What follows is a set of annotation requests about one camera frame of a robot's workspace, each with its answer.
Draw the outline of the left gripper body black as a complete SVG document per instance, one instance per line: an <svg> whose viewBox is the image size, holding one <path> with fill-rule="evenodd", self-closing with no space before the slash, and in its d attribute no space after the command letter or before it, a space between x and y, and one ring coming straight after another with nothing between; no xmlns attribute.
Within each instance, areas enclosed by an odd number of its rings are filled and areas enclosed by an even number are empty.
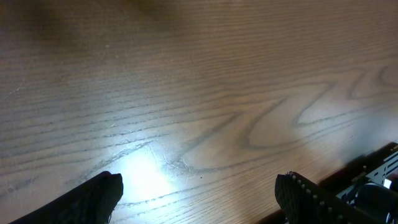
<svg viewBox="0 0 398 224"><path fill-rule="evenodd" d="M347 166L348 187L336 195L382 223L397 223L397 143L361 156Z"/></svg>

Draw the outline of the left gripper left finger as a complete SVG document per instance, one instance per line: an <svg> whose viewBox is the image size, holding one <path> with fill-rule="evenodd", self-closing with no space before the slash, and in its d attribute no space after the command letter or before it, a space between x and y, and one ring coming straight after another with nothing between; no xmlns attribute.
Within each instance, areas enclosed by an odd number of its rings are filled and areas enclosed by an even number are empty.
<svg viewBox="0 0 398 224"><path fill-rule="evenodd" d="M106 224L123 190L122 175L104 171L11 224Z"/></svg>

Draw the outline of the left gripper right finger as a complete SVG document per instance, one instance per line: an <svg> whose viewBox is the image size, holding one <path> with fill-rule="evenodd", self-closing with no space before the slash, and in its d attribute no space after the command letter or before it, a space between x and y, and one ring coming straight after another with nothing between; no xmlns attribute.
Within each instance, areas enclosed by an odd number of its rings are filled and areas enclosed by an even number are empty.
<svg viewBox="0 0 398 224"><path fill-rule="evenodd" d="M381 223L296 172L276 177L275 199L289 223Z"/></svg>

